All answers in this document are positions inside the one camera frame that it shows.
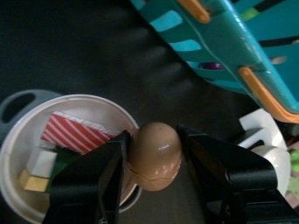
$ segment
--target toy egg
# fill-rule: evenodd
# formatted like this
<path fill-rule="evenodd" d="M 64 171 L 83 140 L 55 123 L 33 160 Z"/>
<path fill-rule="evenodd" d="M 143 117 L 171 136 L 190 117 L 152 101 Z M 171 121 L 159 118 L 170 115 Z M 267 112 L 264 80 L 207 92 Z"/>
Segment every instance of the toy egg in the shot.
<path fill-rule="evenodd" d="M 180 138 L 170 125 L 152 122 L 140 127 L 127 153 L 136 184 L 147 191 L 164 189 L 174 181 L 182 157 Z"/>

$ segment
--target bowl handle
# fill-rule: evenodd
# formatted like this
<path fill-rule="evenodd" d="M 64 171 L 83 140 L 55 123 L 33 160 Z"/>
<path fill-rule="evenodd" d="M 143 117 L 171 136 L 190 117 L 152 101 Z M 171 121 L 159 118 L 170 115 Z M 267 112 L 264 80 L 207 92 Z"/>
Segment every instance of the bowl handle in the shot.
<path fill-rule="evenodd" d="M 19 108 L 19 111 L 13 112 L 13 117 L 8 121 L 5 121 L 4 115 L 7 113 L 7 109 L 15 104 L 15 100 L 20 99 L 23 96 L 27 95 L 32 96 L 32 100 L 23 108 Z M 20 118 L 43 102 L 47 102 L 48 100 L 59 96 L 61 95 L 48 90 L 29 89 L 9 95 L 4 99 L 0 104 L 0 145 L 3 144 L 8 131 L 15 126 Z"/>

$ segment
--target toy food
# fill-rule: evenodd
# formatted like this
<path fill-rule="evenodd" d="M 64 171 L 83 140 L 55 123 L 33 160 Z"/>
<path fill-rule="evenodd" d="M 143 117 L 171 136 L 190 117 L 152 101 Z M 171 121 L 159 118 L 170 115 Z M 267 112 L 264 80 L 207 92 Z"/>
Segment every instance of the toy food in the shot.
<path fill-rule="evenodd" d="M 140 127 L 127 153 L 135 182 L 147 191 L 164 189 L 174 181 L 182 164 L 182 142 L 176 131 L 162 122 Z"/>

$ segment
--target plastic toy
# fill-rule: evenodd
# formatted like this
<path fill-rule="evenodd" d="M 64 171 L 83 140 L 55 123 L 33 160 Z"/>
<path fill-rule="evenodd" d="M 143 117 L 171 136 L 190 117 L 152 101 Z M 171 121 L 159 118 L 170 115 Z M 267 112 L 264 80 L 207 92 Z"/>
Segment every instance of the plastic toy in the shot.
<path fill-rule="evenodd" d="M 248 94 L 276 120 L 299 123 L 299 1 L 131 2 L 207 82 Z"/>

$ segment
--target black floor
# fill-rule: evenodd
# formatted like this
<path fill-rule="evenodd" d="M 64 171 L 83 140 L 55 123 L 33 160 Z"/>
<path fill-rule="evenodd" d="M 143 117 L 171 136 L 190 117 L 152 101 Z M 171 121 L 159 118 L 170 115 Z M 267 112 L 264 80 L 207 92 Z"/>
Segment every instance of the black floor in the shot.
<path fill-rule="evenodd" d="M 63 95 L 98 95 L 118 103 L 139 125 L 183 123 L 224 140 L 240 134 L 239 118 L 258 105 L 192 73 L 128 1 L 7 0 L 0 15 L 0 101 L 36 88 Z M 187 199 L 167 201 L 183 189 L 179 180 L 188 181 L 183 168 L 180 173 L 168 191 L 143 194 L 132 210 L 120 215 L 122 223 L 198 219 L 186 216 L 188 206 L 180 202 L 188 203 Z M 1 223 L 25 223 L 3 201 L 1 207 Z"/>

